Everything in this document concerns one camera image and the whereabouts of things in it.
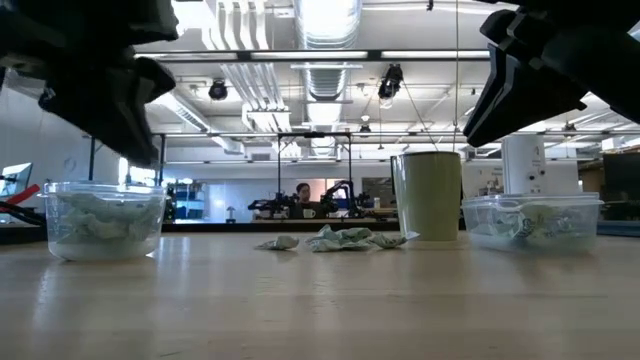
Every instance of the green cup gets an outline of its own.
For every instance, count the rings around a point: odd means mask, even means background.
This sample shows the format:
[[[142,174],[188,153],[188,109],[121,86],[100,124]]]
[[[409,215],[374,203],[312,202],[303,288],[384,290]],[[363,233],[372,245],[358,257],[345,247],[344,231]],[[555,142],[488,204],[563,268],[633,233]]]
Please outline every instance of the green cup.
[[[462,170],[455,152],[418,152],[391,159],[403,236],[423,241],[456,241]]]

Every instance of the cable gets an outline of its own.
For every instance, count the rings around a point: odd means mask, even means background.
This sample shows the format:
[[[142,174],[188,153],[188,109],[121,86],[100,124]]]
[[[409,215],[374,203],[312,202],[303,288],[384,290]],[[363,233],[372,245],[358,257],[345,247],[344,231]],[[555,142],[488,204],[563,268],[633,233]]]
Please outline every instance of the cable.
[[[4,84],[4,77],[7,74],[7,68],[0,66],[0,94],[2,93],[2,84]]]
[[[360,114],[360,117],[362,117],[363,115],[367,114],[367,109],[369,109],[369,104],[371,104],[371,100],[373,99],[373,95],[378,93],[377,89],[382,84],[382,79],[384,78],[384,75],[386,73],[387,73],[387,67],[385,67],[385,69],[382,72],[382,74],[380,74],[380,78],[378,79],[378,81],[376,81],[376,85],[374,86],[373,91],[371,92],[371,95],[369,95],[369,100],[367,100],[367,105],[365,105],[364,109],[362,110],[362,114]]]
[[[44,216],[36,214],[31,210],[21,208],[20,206],[0,201],[0,208],[2,208],[5,213],[9,214],[10,216],[13,216],[20,221],[24,221],[27,224],[35,226],[46,226],[47,224],[47,219]]]
[[[382,102],[378,99],[378,118],[380,119],[380,147],[378,150],[382,150]]]
[[[460,99],[460,0],[456,0],[456,105],[453,117],[453,151],[456,151],[458,133],[458,102]]]
[[[409,95],[409,100],[411,100],[411,105],[413,105],[413,109],[416,111],[416,115],[418,115],[418,119],[420,119],[420,123],[422,124],[422,127],[424,128],[423,130],[427,133],[427,135],[429,135],[429,140],[431,140],[431,143],[436,148],[436,151],[438,151],[438,144],[436,144],[436,142],[433,140],[433,137],[431,136],[431,133],[429,132],[429,129],[427,128],[427,125],[424,123],[424,120],[422,120],[422,116],[420,116],[420,111],[418,111],[418,107],[416,106],[416,103],[413,101],[413,96],[411,96],[411,92],[409,91],[409,87],[407,86],[407,83],[404,82],[404,80],[402,80],[402,85],[404,85],[404,88],[407,90],[407,95]]]

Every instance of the person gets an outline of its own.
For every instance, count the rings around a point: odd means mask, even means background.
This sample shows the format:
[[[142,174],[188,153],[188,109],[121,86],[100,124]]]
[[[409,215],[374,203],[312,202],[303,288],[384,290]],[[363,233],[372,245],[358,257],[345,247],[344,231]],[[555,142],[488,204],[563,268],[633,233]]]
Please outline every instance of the person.
[[[319,202],[311,201],[311,186],[309,184],[298,184],[296,193],[300,200],[289,210],[290,219],[324,219],[326,217],[322,205]],[[307,212],[307,217],[305,217],[305,210],[313,210],[315,216],[310,217],[309,212]]]

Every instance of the plastic container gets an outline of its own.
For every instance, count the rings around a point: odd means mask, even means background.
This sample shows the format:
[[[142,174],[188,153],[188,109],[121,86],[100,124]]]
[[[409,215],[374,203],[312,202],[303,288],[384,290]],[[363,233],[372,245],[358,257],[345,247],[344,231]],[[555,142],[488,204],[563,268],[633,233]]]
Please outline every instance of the plastic container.
[[[492,195],[464,200],[471,242],[525,253],[583,253],[597,239],[598,193]]]
[[[158,246],[161,187],[93,182],[45,184],[49,251],[66,260],[120,260]]]

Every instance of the black robotic arm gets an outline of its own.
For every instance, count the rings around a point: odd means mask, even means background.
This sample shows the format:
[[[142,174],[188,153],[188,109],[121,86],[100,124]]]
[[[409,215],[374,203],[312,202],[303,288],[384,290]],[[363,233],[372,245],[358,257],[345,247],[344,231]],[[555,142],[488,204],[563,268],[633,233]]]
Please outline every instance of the black robotic arm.
[[[0,79],[6,68],[45,81],[52,112],[140,166],[158,160],[144,105],[175,87],[132,45],[175,40],[171,0],[3,0]]]
[[[498,1],[477,0],[487,3]],[[636,88],[640,43],[628,34],[640,3],[613,0],[509,0],[480,31],[489,40],[491,75],[463,133],[482,146],[538,121],[583,110],[592,92],[640,123]]]

